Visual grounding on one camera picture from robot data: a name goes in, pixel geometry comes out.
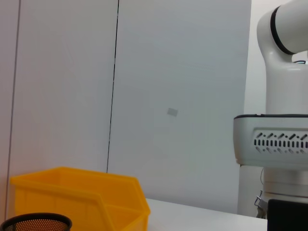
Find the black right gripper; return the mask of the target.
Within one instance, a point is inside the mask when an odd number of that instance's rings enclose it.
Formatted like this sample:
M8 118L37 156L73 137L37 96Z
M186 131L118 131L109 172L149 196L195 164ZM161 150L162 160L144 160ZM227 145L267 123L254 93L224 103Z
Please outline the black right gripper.
M308 205L270 199L268 201L268 231L307 231Z

